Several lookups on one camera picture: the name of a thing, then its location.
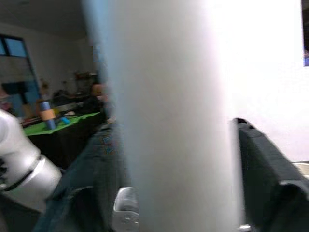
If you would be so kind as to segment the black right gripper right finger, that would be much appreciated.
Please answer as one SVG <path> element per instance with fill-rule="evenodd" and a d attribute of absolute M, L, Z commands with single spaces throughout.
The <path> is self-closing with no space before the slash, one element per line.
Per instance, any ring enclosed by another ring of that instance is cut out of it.
<path fill-rule="evenodd" d="M 309 180 L 272 141 L 242 118 L 239 138 L 244 205 L 253 232 L 307 232 Z"/>

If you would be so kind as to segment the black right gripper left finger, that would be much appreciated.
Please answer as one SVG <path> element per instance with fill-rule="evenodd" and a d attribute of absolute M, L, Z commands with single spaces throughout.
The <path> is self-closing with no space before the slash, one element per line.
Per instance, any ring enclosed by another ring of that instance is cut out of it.
<path fill-rule="evenodd" d="M 63 173 L 35 232 L 111 232 L 113 204 L 128 183 L 122 126 L 103 124 Z"/>

